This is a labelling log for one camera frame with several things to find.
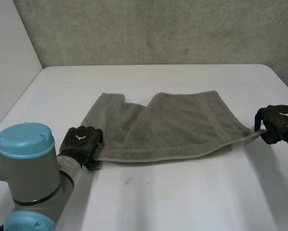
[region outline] table surface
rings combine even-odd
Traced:
[[[252,127],[269,104],[288,104],[288,88],[267,66],[131,65],[44,69],[0,124],[48,125],[56,150],[101,93],[147,105],[158,92],[216,90],[238,120]],[[13,208],[0,182],[0,224]],[[288,147],[261,139],[230,153],[140,167],[104,163],[84,170],[58,231],[288,231]]]

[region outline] towel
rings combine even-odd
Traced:
[[[96,160],[125,163],[224,153],[260,136],[235,118],[216,91],[158,93],[147,107],[103,93],[81,125],[103,131]]]

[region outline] white logo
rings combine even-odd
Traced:
[[[86,136],[83,136],[83,137],[78,137],[77,135],[76,135],[76,137],[78,138],[78,140],[80,141],[81,139],[84,139]]]
[[[283,114],[283,113],[280,113],[281,115],[283,115],[283,116],[288,116],[288,113],[285,113],[285,114]]]

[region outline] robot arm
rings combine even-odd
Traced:
[[[54,230],[82,167],[100,167],[94,161],[99,142],[100,129],[71,128],[56,156],[51,130],[43,124],[19,124],[2,131],[0,180],[9,185],[14,210],[1,230]]]
[[[255,131],[260,129],[261,121],[267,129],[261,138],[267,144],[275,144],[279,141],[288,144],[288,105],[270,105],[259,109],[255,116]]]

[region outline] blue joint cap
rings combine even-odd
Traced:
[[[55,146],[51,129],[39,123],[13,125],[0,133],[0,154],[13,159],[34,159]]]
[[[4,224],[4,231],[53,231],[56,223],[49,217],[32,211],[11,212]]]

